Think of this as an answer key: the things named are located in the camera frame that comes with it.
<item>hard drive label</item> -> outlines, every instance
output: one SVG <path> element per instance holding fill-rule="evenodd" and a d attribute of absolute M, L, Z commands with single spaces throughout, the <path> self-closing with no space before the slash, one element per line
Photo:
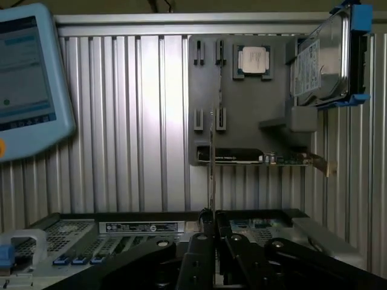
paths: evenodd
<path fill-rule="evenodd" d="M 320 87 L 319 51 L 320 40 L 317 40 L 298 54 L 294 66 L 295 96 Z"/>

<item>touchscreen display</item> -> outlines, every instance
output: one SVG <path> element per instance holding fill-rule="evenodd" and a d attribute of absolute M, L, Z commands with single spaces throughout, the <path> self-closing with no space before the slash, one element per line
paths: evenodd
<path fill-rule="evenodd" d="M 0 22 L 0 131 L 54 120 L 35 17 Z"/>

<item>corrugated metal wall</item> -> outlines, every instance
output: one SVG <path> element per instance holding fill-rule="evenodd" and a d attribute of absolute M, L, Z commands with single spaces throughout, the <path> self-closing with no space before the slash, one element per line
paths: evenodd
<path fill-rule="evenodd" d="M 2 165 L 1 230 L 22 228 L 55 211 L 207 206 L 207 169 L 187 160 L 189 35 L 307 33 L 325 19 L 315 13 L 142 17 L 147 20 L 58 19 L 77 134 L 40 156 Z M 305 210 L 358 247 L 369 269 L 387 276 L 387 29 L 377 30 L 366 76 L 373 99 L 321 113 L 313 137 L 314 152 L 337 160 L 337 175 L 327 179 L 300 167 L 220 167 L 216 207 Z"/>

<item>white plastic handle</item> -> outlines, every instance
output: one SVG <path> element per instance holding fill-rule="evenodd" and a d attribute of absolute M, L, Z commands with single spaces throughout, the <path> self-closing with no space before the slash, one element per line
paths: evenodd
<path fill-rule="evenodd" d="M 47 233 L 43 230 L 16 230 L 0 234 L 0 245 L 11 245 L 14 237 L 30 237 L 36 241 L 32 257 L 31 269 L 35 269 L 40 261 L 47 258 Z"/>

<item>light blue monitor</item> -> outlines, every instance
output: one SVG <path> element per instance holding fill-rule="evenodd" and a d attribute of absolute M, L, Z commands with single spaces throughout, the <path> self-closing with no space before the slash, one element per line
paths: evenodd
<path fill-rule="evenodd" d="M 75 130 L 48 9 L 0 10 L 0 162 L 35 155 Z"/>

